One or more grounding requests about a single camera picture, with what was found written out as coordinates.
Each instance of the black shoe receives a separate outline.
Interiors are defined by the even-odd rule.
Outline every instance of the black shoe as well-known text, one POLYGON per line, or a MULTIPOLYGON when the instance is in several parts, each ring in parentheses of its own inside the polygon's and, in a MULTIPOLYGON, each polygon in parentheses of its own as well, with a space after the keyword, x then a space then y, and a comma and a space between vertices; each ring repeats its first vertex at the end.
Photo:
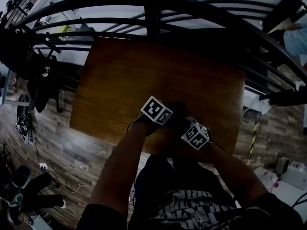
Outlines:
POLYGON ((187 107, 184 104, 184 102, 174 102, 170 103, 169 105, 166 105, 167 108, 169 108, 173 113, 169 117, 169 119, 165 122, 164 125, 157 124, 150 120, 145 114, 140 113, 140 116, 132 123, 134 125, 135 123, 139 121, 143 121, 145 123, 148 123, 150 128, 146 134, 146 136, 150 136, 153 134, 157 129, 164 128, 164 127, 177 127, 182 120, 185 118, 185 114, 187 111, 187 107))
POLYGON ((13 174, 12 182, 18 188, 24 189, 30 182, 30 178, 31 178, 31 170, 29 166, 21 165, 13 174))

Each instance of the person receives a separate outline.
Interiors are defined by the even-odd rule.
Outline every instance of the person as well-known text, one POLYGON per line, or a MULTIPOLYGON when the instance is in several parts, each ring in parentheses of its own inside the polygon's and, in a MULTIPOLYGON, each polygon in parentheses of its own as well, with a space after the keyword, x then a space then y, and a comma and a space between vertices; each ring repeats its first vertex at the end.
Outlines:
POLYGON ((55 206, 66 208, 66 201, 62 195, 38 195, 52 182, 48 173, 32 180, 30 177, 30 168, 21 165, 12 175, 12 179, 0 188, 0 198, 8 205, 8 219, 15 225, 21 224, 20 219, 24 218, 25 213, 55 206))
MULTIPOLYGON (((172 115, 167 126, 179 120, 172 115)), ((145 138, 156 129, 139 118, 106 161, 77 230, 127 228, 128 198, 145 138)), ((254 172, 220 147, 201 148, 242 208, 218 178, 196 161, 151 155, 135 183, 128 229, 300 229, 302 219, 268 192, 254 172)))
MULTIPOLYGON (((291 56, 307 55, 307 23, 291 23, 286 29, 275 30, 268 34, 283 46, 291 56)), ((264 53, 265 59, 273 59, 270 53, 264 53)), ((282 62, 277 60, 273 66, 278 67, 282 62)))

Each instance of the electrical outlet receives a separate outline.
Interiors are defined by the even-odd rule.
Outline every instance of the electrical outlet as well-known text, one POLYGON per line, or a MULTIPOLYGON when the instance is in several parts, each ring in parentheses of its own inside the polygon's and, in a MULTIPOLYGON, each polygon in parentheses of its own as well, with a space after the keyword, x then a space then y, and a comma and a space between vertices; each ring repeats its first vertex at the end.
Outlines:
POLYGON ((45 170, 48 169, 48 165, 46 163, 39 163, 39 166, 41 169, 45 169, 45 170))

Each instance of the wooden table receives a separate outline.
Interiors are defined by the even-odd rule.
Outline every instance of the wooden table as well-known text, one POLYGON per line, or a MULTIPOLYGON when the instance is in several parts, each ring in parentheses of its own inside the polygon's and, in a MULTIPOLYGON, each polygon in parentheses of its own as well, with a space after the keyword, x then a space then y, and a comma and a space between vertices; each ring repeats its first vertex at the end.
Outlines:
MULTIPOLYGON (((213 140, 233 153, 243 107, 243 72, 201 55, 145 42, 99 38, 86 60, 70 127, 116 145, 153 95, 165 104, 184 101, 187 115, 208 126, 213 140)), ((143 151, 206 161, 162 129, 143 151)))

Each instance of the wooden floor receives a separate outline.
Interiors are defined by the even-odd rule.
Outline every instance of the wooden floor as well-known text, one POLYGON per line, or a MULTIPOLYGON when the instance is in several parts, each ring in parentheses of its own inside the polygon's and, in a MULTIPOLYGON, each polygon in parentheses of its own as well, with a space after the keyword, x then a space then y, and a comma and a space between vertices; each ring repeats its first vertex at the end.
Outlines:
MULTIPOLYGON (((17 99, 23 93, 24 83, 18 83, 19 91, 11 97, 17 99)), ((55 101, 50 100, 42 113, 33 113, 34 129, 41 162, 49 164, 69 190, 76 190, 80 184, 94 186, 100 171, 111 153, 112 146, 69 128, 73 94, 64 92, 64 112, 58 114, 55 101)), ((12 153, 16 167, 27 164, 34 176, 41 173, 35 147, 23 144, 21 136, 14 128, 17 108, 9 105, 0 107, 0 137, 12 153)), ((241 118, 240 133, 234 156, 244 162, 250 149, 256 114, 247 112, 241 118)), ((307 157, 307 136, 302 132, 303 107, 276 107, 266 115, 259 116, 251 166, 272 167, 277 156, 287 156, 297 161, 307 157)), ((140 168, 146 163, 148 154, 141 157, 140 168)), ((67 201, 67 208, 48 210, 64 225, 74 229, 87 204, 92 190, 84 187, 75 194, 62 187, 44 192, 60 193, 67 201)))

